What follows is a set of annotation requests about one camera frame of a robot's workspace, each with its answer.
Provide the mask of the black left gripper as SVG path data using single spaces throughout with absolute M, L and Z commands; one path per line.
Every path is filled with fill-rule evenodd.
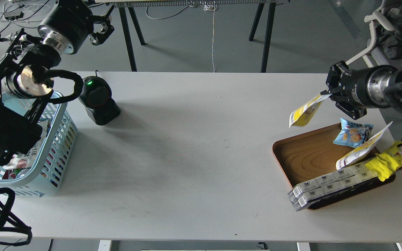
M 59 54 L 76 54 L 89 37 L 92 45 L 99 46 L 114 32 L 112 5 L 102 16 L 92 15 L 82 0 L 57 0 L 50 13 L 38 26 L 42 44 L 51 46 Z M 100 23 L 102 30 L 94 33 L 93 23 Z

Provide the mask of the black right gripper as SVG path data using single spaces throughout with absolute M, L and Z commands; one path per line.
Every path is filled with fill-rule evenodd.
M 354 120 L 367 114 L 367 108 L 389 108 L 384 89 L 397 68 L 389 65 L 352 70 L 345 61 L 330 66 L 327 89 L 321 95 L 331 94 L 335 105 Z

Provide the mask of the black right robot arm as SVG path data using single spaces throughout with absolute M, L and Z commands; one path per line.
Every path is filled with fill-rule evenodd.
M 327 89 L 337 108 L 354 120 L 367 114 L 368 108 L 393 108 L 402 115 L 402 68 L 381 65 L 350 70 L 343 61 L 330 67 Z

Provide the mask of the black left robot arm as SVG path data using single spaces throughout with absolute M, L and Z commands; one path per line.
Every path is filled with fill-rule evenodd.
M 57 0 L 38 26 L 38 37 L 21 29 L 9 38 L 0 57 L 0 166 L 9 164 L 14 154 L 28 153 L 40 140 L 38 122 L 48 104 L 79 99 L 100 126 L 120 115 L 102 78 L 55 69 L 62 54 L 76 54 L 86 38 L 93 45 L 107 40 L 114 31 L 113 9 L 97 16 L 83 0 Z M 24 246 L 32 240 L 31 227 L 12 213 L 14 201 L 13 189 L 0 188 L 0 245 Z

